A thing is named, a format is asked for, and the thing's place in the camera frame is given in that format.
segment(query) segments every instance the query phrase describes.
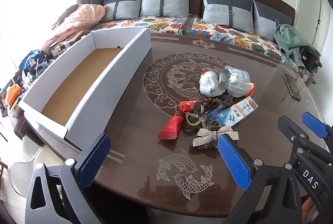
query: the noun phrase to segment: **red snack bag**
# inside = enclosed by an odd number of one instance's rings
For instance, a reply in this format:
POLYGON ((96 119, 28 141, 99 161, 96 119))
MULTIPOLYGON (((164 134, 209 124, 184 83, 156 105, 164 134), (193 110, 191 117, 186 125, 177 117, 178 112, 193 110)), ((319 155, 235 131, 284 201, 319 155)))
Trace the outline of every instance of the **red snack bag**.
MULTIPOLYGON (((196 101, 182 101, 179 103, 178 110, 184 113, 191 112, 196 101)), ((168 121, 166 126, 158 134, 159 139, 176 139, 180 132, 184 117, 178 112, 168 121)))

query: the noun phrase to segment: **gray pillow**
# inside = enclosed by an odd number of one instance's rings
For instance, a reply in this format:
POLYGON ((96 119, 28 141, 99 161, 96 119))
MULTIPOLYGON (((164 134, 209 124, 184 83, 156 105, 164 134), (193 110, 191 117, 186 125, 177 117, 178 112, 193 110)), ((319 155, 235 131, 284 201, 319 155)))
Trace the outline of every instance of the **gray pillow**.
POLYGON ((141 0, 105 0, 104 5, 109 9, 101 22, 133 19, 139 17, 141 0))
POLYGON ((141 16, 187 17, 189 0, 142 0, 141 16))
POLYGON ((253 1, 254 33, 262 38, 274 41, 274 31, 279 24, 292 26, 292 18, 265 4, 253 1))
POLYGON ((204 0, 206 22, 253 33, 253 0, 204 0))

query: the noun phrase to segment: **ointment box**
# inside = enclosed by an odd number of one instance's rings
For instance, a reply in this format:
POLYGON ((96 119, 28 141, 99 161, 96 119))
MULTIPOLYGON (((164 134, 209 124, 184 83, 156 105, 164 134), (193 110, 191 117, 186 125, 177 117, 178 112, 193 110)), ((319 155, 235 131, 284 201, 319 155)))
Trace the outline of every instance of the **ointment box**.
POLYGON ((220 112, 216 117, 223 125, 234 126, 258 108, 251 96, 220 112))

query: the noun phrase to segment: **dark wooden table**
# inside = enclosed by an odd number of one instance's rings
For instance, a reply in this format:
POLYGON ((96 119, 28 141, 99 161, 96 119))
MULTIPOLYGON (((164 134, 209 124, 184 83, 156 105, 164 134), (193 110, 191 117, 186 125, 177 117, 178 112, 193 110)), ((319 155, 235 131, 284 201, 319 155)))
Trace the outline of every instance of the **dark wooden table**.
MULTIPOLYGON (((229 173, 217 149, 192 148, 195 133, 181 132, 176 140, 158 140, 157 134, 174 114, 179 101, 199 98, 199 76, 205 69, 232 65, 249 72, 256 84, 259 108, 234 127, 238 145, 252 158, 282 166, 289 160, 291 143, 277 128, 277 119, 287 115, 310 139, 321 141, 301 121, 309 111, 318 116, 314 102, 298 78, 300 102, 290 98, 283 73, 296 72, 279 61, 234 45, 182 35, 152 34, 152 49, 136 71, 105 129, 111 137, 111 152, 95 181, 106 189, 146 206, 197 216, 226 216, 243 193, 229 173), (182 181, 192 175, 197 182, 209 177, 213 185, 201 184, 183 195, 182 181), (163 178, 158 179, 158 171, 163 178)), ((29 123, 62 159, 76 157, 79 150, 29 119, 29 123)), ((262 208, 264 200, 258 205, 262 208)))

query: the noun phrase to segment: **green towel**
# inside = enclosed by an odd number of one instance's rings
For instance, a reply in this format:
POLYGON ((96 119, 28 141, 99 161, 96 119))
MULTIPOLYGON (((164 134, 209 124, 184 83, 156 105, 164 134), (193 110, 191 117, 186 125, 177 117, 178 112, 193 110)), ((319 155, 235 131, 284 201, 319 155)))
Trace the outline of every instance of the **green towel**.
POLYGON ((275 29, 274 37, 280 47, 280 51, 287 57, 291 57, 298 68, 305 69, 305 66, 302 63, 301 53, 299 51, 300 47, 305 47, 307 51, 316 56, 318 59, 320 57, 320 53, 317 49, 310 45, 307 40, 303 39, 294 27, 288 24, 278 25, 275 29))

